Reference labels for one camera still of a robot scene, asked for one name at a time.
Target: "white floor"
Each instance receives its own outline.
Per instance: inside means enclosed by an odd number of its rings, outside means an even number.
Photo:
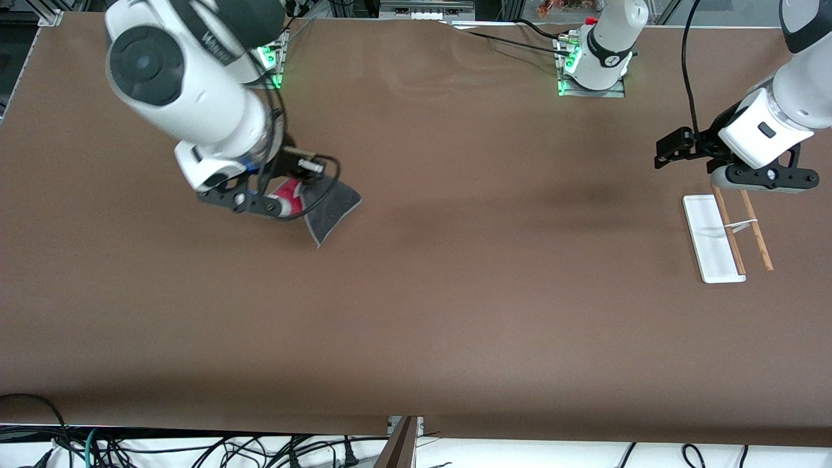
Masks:
[[[341,436],[316,437],[315,440],[340,440]],[[261,441],[268,451],[276,451],[287,437],[267,437]],[[210,446],[217,439],[157,439],[127,441],[126,448],[164,450],[177,447]],[[484,441],[464,439],[419,439],[416,468],[432,468],[451,462],[448,468],[617,468],[625,443],[551,442],[551,441]],[[360,459],[377,456],[383,441],[356,442],[354,453]],[[0,468],[32,466],[51,447],[49,443],[0,444]],[[699,446],[707,468],[735,468],[740,459],[739,446]],[[336,455],[343,461],[343,446]],[[189,468],[202,451],[188,451],[162,455],[132,454],[138,468]],[[203,468],[218,468],[223,450],[215,451]],[[329,468],[332,451],[323,449],[300,458],[304,468]],[[75,467],[83,468],[83,460],[76,457]],[[48,468],[68,466],[67,453],[56,451]],[[638,444],[626,468],[687,468],[681,457],[679,444]],[[832,449],[752,446],[745,460],[745,468],[832,468]],[[257,468],[254,461],[235,457],[228,468]]]

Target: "gray cloth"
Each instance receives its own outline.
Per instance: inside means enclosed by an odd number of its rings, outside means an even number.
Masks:
[[[300,201],[303,208],[318,200],[326,191],[333,178],[324,175],[324,178],[314,184],[301,184]],[[349,185],[337,181],[329,195],[308,215],[304,216],[306,226],[318,247],[326,240],[327,236],[338,226],[344,217],[361,204],[361,196]]]

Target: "black cable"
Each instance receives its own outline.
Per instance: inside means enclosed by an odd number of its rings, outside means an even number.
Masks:
[[[260,450],[256,450],[256,449],[254,449],[254,448],[249,448],[249,447],[240,446],[240,445],[237,445],[237,444],[236,444],[235,442],[233,442],[233,441],[228,441],[228,442],[227,442],[227,445],[229,445],[229,446],[238,447],[238,448],[240,448],[240,449],[241,449],[241,450],[243,450],[243,451],[247,451],[247,452],[249,452],[249,453],[253,453],[253,454],[255,454],[255,455],[262,456],[262,457],[264,457],[264,458],[265,458],[265,461],[268,461],[268,459],[269,459],[269,458],[271,458],[272,456],[274,456],[274,455],[275,455],[275,453],[271,453],[271,454],[270,454],[270,453],[269,453],[269,451],[268,451],[268,450],[266,450],[265,446],[263,445],[263,442],[257,441],[257,444],[260,446]]]
[[[115,465],[113,465],[113,462],[112,462],[112,451],[108,450],[106,452],[106,460],[110,464],[110,466],[115,466]]]
[[[27,398],[29,400],[40,401],[46,406],[49,406],[49,409],[52,410],[52,414],[55,415],[57,419],[57,423],[61,426],[61,431],[63,433],[63,439],[67,443],[67,445],[71,444],[71,440],[69,438],[69,433],[67,432],[67,423],[63,420],[63,416],[61,412],[57,410],[57,407],[52,404],[46,397],[35,395],[34,393],[7,393],[6,395],[0,395],[0,401],[3,400],[11,400],[13,398]],[[69,468],[74,466],[75,457],[72,454],[69,455]]]
[[[310,214],[312,212],[312,210],[314,210],[318,205],[320,205],[321,202],[323,202],[326,199],[326,197],[328,197],[329,194],[332,193],[332,191],[338,185],[338,180],[341,178],[341,161],[339,161],[337,158],[332,157],[332,156],[326,156],[324,154],[319,154],[319,155],[312,158],[312,162],[317,162],[320,159],[323,159],[323,160],[326,160],[326,161],[329,161],[329,162],[332,162],[333,164],[335,164],[335,174],[332,176],[332,180],[329,181],[329,185],[326,186],[326,188],[324,189],[324,192],[320,194],[320,197],[315,198],[314,202],[311,202],[308,207],[304,208],[300,212],[297,212],[294,215],[290,215],[290,216],[287,216],[287,217],[279,217],[277,219],[279,219],[281,221],[287,221],[288,222],[288,221],[294,221],[296,219],[300,219],[300,218]]]
[[[298,461],[298,453],[295,451],[295,447],[298,444],[293,444],[289,448],[289,468],[302,468],[300,466],[300,461]]]
[[[748,456],[748,446],[742,446],[742,455],[740,455],[740,464],[737,468],[745,468],[745,458]]]
[[[389,439],[388,437],[356,437],[356,438],[354,438],[354,439],[350,439],[350,442],[386,441],[386,440],[388,440],[388,439]],[[314,444],[311,444],[311,445],[309,445],[309,446],[300,447],[298,450],[307,449],[307,448],[309,448],[309,447],[311,447],[311,446],[314,446],[314,445],[317,445],[317,444],[319,444],[319,442],[315,442]],[[338,445],[341,445],[341,444],[344,444],[344,441],[334,441],[334,442],[328,442],[328,443],[324,443],[324,444],[322,444],[321,446],[317,446],[317,447],[312,448],[312,449],[309,449],[309,450],[305,450],[305,451],[296,451],[296,452],[295,452],[295,454],[296,454],[298,457],[301,457],[301,456],[304,456],[304,455],[306,455],[306,454],[312,453],[312,452],[314,452],[314,451],[319,451],[319,450],[324,449],[324,448],[326,448],[326,447],[338,446]],[[287,460],[287,461],[284,461],[283,463],[280,463],[280,464],[279,464],[279,465],[277,465],[275,468],[280,468],[281,466],[285,466],[287,463],[289,463],[289,461],[288,461],[288,460]]]
[[[330,447],[332,449],[332,468],[338,468],[338,454],[335,452],[335,447]]]
[[[260,441],[260,438],[257,438],[256,441],[257,441],[257,445],[260,446],[260,449],[263,451],[263,465],[265,466],[265,464],[269,462],[269,455],[267,454],[267,450],[265,449],[265,446],[263,445],[263,442]]]
[[[700,466],[694,466],[694,464],[691,463],[691,459],[687,457],[687,449],[693,449],[693,451],[696,452],[696,456],[699,457]],[[705,468],[705,459],[702,458],[702,452],[700,452],[699,448],[693,444],[685,444],[681,447],[681,457],[685,459],[685,463],[687,463],[690,468]]]
[[[266,73],[265,68],[263,68],[260,65],[259,62],[257,63],[257,67],[264,73],[263,76],[265,78],[265,73]],[[274,89],[274,91],[277,95],[277,101],[280,103],[280,108],[283,109],[283,111],[281,113],[282,116],[283,116],[283,138],[286,139],[286,136],[289,133],[289,120],[288,120],[288,117],[286,116],[286,103],[283,101],[283,95],[280,94],[280,90],[277,89],[277,87],[274,87],[273,89]],[[266,98],[269,101],[269,107],[271,107],[274,110],[275,106],[274,106],[274,103],[271,100],[271,95],[270,95],[269,91],[266,91]],[[271,180],[273,178],[275,178],[275,169],[277,168],[276,164],[272,164],[271,167],[269,168],[269,177],[268,178],[263,177],[263,171],[265,170],[265,166],[266,166],[266,164],[268,163],[268,160],[269,160],[269,155],[271,154],[272,141],[274,140],[274,135],[275,135],[275,122],[276,121],[274,121],[274,120],[272,121],[272,125],[271,125],[272,138],[269,140],[269,145],[267,146],[267,151],[265,153],[265,156],[263,157],[263,163],[260,165],[260,169],[257,171],[257,197],[260,199],[260,203],[263,203],[263,204],[265,204],[265,202],[263,200],[263,197],[265,196],[265,191],[269,187],[269,182],[271,182]]]
[[[47,468],[47,464],[49,463],[49,458],[52,456],[54,449],[49,449],[47,453],[43,454],[40,460],[35,463],[32,468]]]
[[[90,445],[90,456],[94,460],[92,466],[99,466],[101,468],[106,468],[107,465],[104,462],[104,457],[101,453],[101,448],[98,446],[98,441],[93,440],[92,444]]]
[[[422,434],[421,436],[419,436],[419,438],[420,437],[436,436],[437,434],[442,434],[442,431],[433,431],[433,432],[429,432],[427,434]],[[442,440],[442,437],[437,437],[436,439],[433,439],[432,441],[428,441],[428,442],[423,443],[422,445],[416,446],[416,448],[418,449],[420,447],[429,446],[429,445],[433,444],[434,442],[439,442],[440,440]]]
[[[119,465],[121,465],[123,468],[138,468],[137,466],[133,465],[133,461],[130,460],[130,456],[128,454],[123,453],[120,450],[115,450],[115,454],[116,458],[118,459]]]
[[[353,452],[353,445],[349,441],[349,436],[344,436],[344,468],[353,468],[358,463],[359,459]]]
[[[283,33],[284,33],[284,32],[286,32],[287,30],[289,30],[289,26],[291,26],[291,25],[292,25],[292,23],[293,23],[293,22],[295,22],[295,19],[296,19],[296,18],[297,18],[297,17],[292,17],[292,18],[290,18],[289,22],[288,22],[288,23],[286,23],[286,25],[285,25],[285,26],[283,26],[283,29],[281,29],[281,30],[280,30],[280,34],[278,34],[278,35],[277,35],[277,37],[283,36]]]
[[[618,468],[624,468],[628,460],[630,460],[630,454],[632,450],[636,448],[636,442],[632,442],[630,446],[627,447],[626,452],[624,452],[624,458],[622,458],[622,462],[618,465]]]
[[[223,437],[219,439],[213,446],[208,447],[208,449],[194,461],[194,464],[191,465],[191,468],[200,468],[208,459],[210,454],[215,451],[219,446],[225,444],[225,441],[228,441],[229,437]]]
[[[63,431],[46,426],[3,426],[0,427],[0,434],[14,434],[16,432],[22,433],[20,436],[28,437],[31,434],[49,434],[51,436],[63,437]]]
[[[304,16],[306,16],[306,13],[310,12],[310,9],[312,9],[312,8],[309,6],[309,3],[310,3],[311,1],[312,1],[312,0],[306,0],[306,1],[304,2],[304,4],[303,4],[303,5],[300,5],[300,6],[298,7],[298,14],[297,14],[297,15],[295,15],[295,17],[304,17]]]
[[[247,458],[257,465],[257,468],[260,468],[260,462],[256,460],[256,458],[241,453],[247,445],[257,440],[257,437],[252,437],[250,441],[246,442],[242,446],[237,446],[236,444],[232,443],[225,443],[223,444],[223,448],[225,448],[225,454],[222,456],[222,460],[220,461],[220,468],[226,468],[228,466],[228,462],[231,461],[232,458],[235,456],[242,456],[243,458]],[[228,445],[235,447],[235,449],[231,452],[228,451]]]
[[[548,47],[533,46],[532,44],[526,44],[524,42],[512,41],[511,39],[503,39],[502,37],[489,36],[487,34],[482,34],[481,32],[474,32],[474,31],[466,31],[466,32],[468,34],[473,34],[474,36],[485,37],[486,39],[493,39],[495,41],[505,42],[506,44],[512,44],[512,45],[519,46],[519,47],[527,47],[527,48],[534,49],[534,50],[553,53],[555,55],[563,55],[564,57],[569,55],[569,52],[563,51],[563,50],[555,50],[555,49],[548,48]]]
[[[264,468],[271,468],[272,466],[276,465],[278,461],[284,456],[287,456],[291,451],[295,449],[298,445],[304,443],[305,441],[311,439],[312,436],[292,436],[288,442],[286,442],[280,450],[275,453],[272,457],[271,461],[267,463]]]
[[[178,449],[165,449],[165,450],[158,450],[158,451],[146,451],[140,449],[131,449],[131,448],[124,448],[121,447],[121,451],[130,452],[130,453],[141,453],[141,454],[162,454],[162,453],[176,453],[182,451],[203,451],[210,449],[210,446],[200,446],[200,447],[181,447]]]
[[[566,33],[569,32],[569,30],[566,30],[566,31],[560,32],[558,34],[550,34],[546,31],[543,31],[541,28],[537,27],[537,24],[535,24],[531,21],[528,21],[525,18],[521,18],[521,17],[519,17],[515,20],[512,20],[512,22],[515,22],[515,23],[518,23],[518,24],[525,24],[526,26],[530,27],[537,34],[540,34],[543,37],[548,37],[550,39],[557,39],[558,37],[560,37],[561,34],[566,34]]]
[[[687,75],[687,36],[691,32],[691,24],[693,23],[693,16],[696,14],[696,9],[699,7],[699,2],[702,0],[694,0],[691,6],[691,12],[687,15],[687,22],[685,23],[685,31],[681,35],[681,77],[685,81],[685,92],[687,93],[687,104],[691,108],[691,122],[693,123],[693,135],[697,142],[700,143],[702,149],[710,157],[717,157],[709,147],[702,143],[702,135],[699,133],[699,121],[696,118],[696,104],[693,99],[693,90],[691,89],[691,79]]]

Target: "white tray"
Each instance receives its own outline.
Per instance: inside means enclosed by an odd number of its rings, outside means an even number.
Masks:
[[[682,204],[702,281],[708,284],[745,281],[745,275],[737,273],[714,196],[688,195],[682,198]]]

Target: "robotic arm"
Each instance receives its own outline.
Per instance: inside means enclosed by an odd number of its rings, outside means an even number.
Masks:
[[[832,127],[832,0],[780,0],[791,60],[716,118],[700,136],[683,127],[656,143],[656,169],[711,157],[718,187],[802,192],[817,172],[797,167],[800,142]],[[778,158],[789,152],[788,166]]]
[[[120,0],[106,12],[112,90],[181,140],[176,160],[207,202],[210,191],[256,172],[301,179],[324,172],[307,159],[312,153],[287,148],[278,115],[240,84],[251,81],[248,50],[275,40],[284,17],[277,0]],[[255,206],[246,198],[256,194],[238,193],[240,208],[229,207],[254,211],[243,207]],[[280,210],[261,214],[278,217],[289,209],[275,203]]]
[[[609,89],[626,73],[633,45],[649,17],[644,0],[608,1],[596,24],[577,30],[577,50],[564,71],[586,89]]]

